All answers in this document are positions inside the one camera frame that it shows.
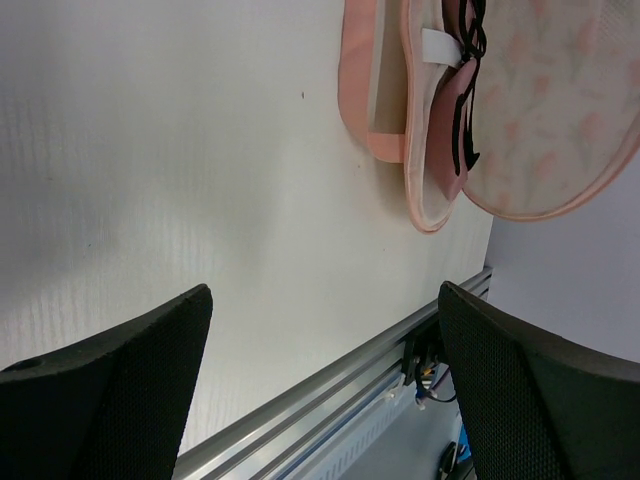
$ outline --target pink sleep mask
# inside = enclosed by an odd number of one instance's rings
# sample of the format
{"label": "pink sleep mask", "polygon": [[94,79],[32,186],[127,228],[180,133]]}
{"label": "pink sleep mask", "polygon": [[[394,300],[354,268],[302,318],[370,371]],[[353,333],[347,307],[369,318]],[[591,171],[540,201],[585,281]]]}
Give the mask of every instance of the pink sleep mask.
{"label": "pink sleep mask", "polygon": [[340,112],[404,164],[422,232],[461,189],[504,218],[560,215],[640,148],[636,25],[633,1],[347,0]]}

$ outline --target gray wall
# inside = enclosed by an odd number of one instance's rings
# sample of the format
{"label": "gray wall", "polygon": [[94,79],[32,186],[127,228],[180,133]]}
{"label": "gray wall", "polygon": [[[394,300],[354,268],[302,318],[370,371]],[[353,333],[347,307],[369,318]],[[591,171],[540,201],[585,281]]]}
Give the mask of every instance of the gray wall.
{"label": "gray wall", "polygon": [[490,301],[570,340],[640,361],[640,162],[566,216],[496,220]]}

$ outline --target floral pattern fabric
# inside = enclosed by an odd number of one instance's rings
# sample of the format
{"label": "floral pattern fabric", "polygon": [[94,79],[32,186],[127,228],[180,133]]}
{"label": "floral pattern fabric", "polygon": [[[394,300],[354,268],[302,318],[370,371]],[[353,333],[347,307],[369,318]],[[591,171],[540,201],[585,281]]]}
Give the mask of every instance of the floral pattern fabric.
{"label": "floral pattern fabric", "polygon": [[640,134],[640,2],[487,0],[467,195],[536,219],[602,189]]}

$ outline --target aluminum rail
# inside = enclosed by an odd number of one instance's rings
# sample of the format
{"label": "aluminum rail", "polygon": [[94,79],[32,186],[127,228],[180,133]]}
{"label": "aluminum rail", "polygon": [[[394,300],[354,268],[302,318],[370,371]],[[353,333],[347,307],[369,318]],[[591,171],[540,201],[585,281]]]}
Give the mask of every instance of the aluminum rail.
{"label": "aluminum rail", "polygon": [[[461,286],[484,297],[491,268]],[[437,321],[433,301],[181,455],[173,480],[283,478],[390,388],[406,337]]]}

